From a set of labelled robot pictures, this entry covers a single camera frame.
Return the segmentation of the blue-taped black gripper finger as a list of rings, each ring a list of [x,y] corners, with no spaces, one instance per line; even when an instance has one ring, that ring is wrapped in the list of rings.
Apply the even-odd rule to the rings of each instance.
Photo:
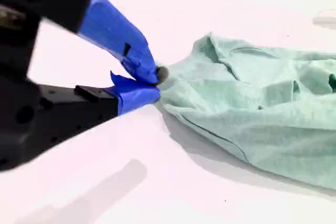
[[[55,145],[117,116],[156,102],[160,91],[111,74],[113,86],[65,88],[41,85],[36,116],[36,152]]]
[[[168,77],[168,69],[156,65],[145,36],[108,0],[25,1],[38,16],[111,53],[136,80],[158,85]]]

